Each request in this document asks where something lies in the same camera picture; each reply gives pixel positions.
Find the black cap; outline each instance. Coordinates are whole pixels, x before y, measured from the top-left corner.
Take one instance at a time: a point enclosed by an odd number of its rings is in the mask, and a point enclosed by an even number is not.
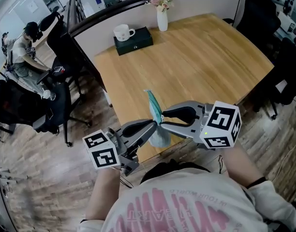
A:
[[[24,28],[24,32],[32,39],[36,39],[38,34],[38,25],[36,22],[29,22]]]

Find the light blue plastic bag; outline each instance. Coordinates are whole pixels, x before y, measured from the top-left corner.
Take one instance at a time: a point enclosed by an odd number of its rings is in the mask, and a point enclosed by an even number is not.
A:
[[[151,90],[145,90],[149,96],[149,109],[154,121],[158,123],[156,131],[149,138],[149,142],[153,147],[165,148],[171,144],[171,135],[164,130],[159,124],[163,122],[162,111],[156,98]]]

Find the pink graphic print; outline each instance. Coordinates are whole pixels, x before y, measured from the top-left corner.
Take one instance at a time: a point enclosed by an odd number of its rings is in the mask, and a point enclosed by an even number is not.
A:
[[[230,221],[223,211],[216,211],[211,206],[206,208],[200,201],[195,201],[197,214],[193,214],[187,200],[176,194],[171,194],[169,199],[175,207],[175,210],[170,210],[164,192],[157,188],[152,189],[152,200],[150,199],[148,192],[143,193],[141,199],[136,197],[135,203],[128,204],[126,217],[119,215],[116,225],[109,232],[150,232],[152,228],[155,232],[178,232],[180,226],[184,232],[188,232],[188,222],[192,225],[192,231],[215,232],[213,223],[225,230]],[[179,218],[180,226],[175,224],[173,216]]]

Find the chair armrest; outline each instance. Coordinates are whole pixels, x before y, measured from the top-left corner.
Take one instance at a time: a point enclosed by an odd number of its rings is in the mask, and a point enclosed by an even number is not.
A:
[[[232,20],[231,18],[225,18],[225,19],[223,19],[223,21],[225,21],[228,24],[233,24],[234,23],[234,20]]]
[[[37,80],[36,84],[40,84],[41,82],[45,81],[47,77],[50,76],[50,70],[45,71],[43,74],[41,74],[40,78]]]
[[[38,120],[33,122],[33,129],[36,130],[36,131],[40,130],[41,127],[44,126],[45,123],[46,123],[46,115],[43,115]]]

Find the dark green box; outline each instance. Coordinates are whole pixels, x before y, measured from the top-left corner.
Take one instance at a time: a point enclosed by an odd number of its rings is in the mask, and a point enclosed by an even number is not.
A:
[[[135,30],[135,35],[127,41],[118,41],[116,37],[114,40],[119,56],[153,45],[152,36],[146,27]]]

